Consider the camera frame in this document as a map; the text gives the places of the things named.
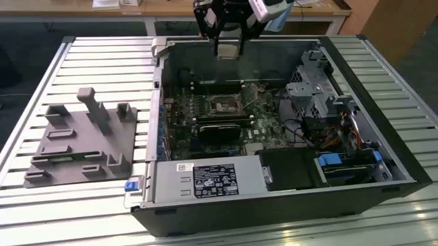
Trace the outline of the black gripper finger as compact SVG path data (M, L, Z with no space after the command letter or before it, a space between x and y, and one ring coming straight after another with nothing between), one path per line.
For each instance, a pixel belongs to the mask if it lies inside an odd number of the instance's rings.
M238 35L238 56L242 55L244 42L252 38L257 38L262 29L264 23L260 23L253 13L238 12L238 24L240 24L240 35Z
M218 36L224 28L224 11L220 8L194 7L193 14L200 35L212 41L213 56L217 56Z

